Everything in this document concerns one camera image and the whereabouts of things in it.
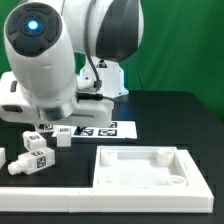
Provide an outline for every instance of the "table surface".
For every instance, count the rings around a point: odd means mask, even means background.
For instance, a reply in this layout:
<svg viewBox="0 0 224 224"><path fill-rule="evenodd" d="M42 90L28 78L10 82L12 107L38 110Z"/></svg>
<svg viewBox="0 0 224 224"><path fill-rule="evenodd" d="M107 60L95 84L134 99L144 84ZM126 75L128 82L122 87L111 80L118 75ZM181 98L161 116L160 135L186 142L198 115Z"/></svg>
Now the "table surface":
<svg viewBox="0 0 224 224"><path fill-rule="evenodd" d="M91 187L97 145L177 146L187 148L215 196L213 214L179 213L10 213L1 212L0 222L9 223L123 223L123 224L221 224L224 223L224 125L192 94L184 92L130 92L118 98L114 121L135 121L137 140L73 139L56 150L56 165L31 176L11 177L7 164L25 152L22 133L32 126L0 120L0 147L7 163L0 170L0 186Z"/></svg>

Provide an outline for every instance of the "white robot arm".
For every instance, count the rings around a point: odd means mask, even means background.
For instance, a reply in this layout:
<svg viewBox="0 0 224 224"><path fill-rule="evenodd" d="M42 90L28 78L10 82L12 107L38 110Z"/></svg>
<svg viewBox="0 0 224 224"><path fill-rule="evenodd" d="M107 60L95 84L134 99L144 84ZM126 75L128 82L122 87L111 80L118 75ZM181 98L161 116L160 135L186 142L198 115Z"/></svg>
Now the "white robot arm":
<svg viewBox="0 0 224 224"><path fill-rule="evenodd" d="M120 62L133 54L143 34L140 0L23 2L4 27L12 72L0 82L1 118L109 126L113 102L99 94L79 94L73 52L86 53L90 62L91 55ZM96 90L100 85L96 73Z"/></svg>

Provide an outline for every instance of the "blue light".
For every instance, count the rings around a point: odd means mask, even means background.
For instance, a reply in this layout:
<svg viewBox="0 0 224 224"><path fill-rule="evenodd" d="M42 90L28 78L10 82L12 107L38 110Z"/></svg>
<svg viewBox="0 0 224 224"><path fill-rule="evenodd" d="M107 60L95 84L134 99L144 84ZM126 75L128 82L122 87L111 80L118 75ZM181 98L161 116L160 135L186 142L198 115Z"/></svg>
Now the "blue light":
<svg viewBox="0 0 224 224"><path fill-rule="evenodd" d="M35 21L35 20L31 20L29 21L28 23L28 27L31 29L31 30L36 30L38 28L38 23Z"/></svg>

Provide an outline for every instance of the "white tray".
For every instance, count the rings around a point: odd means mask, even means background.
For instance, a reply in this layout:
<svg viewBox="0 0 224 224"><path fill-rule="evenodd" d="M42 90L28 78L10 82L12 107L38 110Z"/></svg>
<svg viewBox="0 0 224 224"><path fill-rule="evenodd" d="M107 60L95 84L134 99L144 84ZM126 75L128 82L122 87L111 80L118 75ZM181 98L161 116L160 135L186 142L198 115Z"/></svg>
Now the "white tray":
<svg viewBox="0 0 224 224"><path fill-rule="evenodd" d="M173 158L157 162L159 150ZM0 211L212 213L213 201L188 151L175 147L99 146L93 188L0 188Z"/></svg>

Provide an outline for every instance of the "green backdrop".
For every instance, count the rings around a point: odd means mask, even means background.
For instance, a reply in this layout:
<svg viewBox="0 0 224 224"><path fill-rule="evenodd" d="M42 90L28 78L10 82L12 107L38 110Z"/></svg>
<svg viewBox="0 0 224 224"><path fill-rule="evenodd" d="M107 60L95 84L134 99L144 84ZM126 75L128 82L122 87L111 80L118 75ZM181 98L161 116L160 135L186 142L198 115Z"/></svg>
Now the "green backdrop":
<svg viewBox="0 0 224 224"><path fill-rule="evenodd" d="M145 32L135 57L121 63L129 90L186 91L224 121L224 1L141 0ZM18 0L0 1L0 74L10 70L3 24ZM77 70L84 58L76 55Z"/></svg>

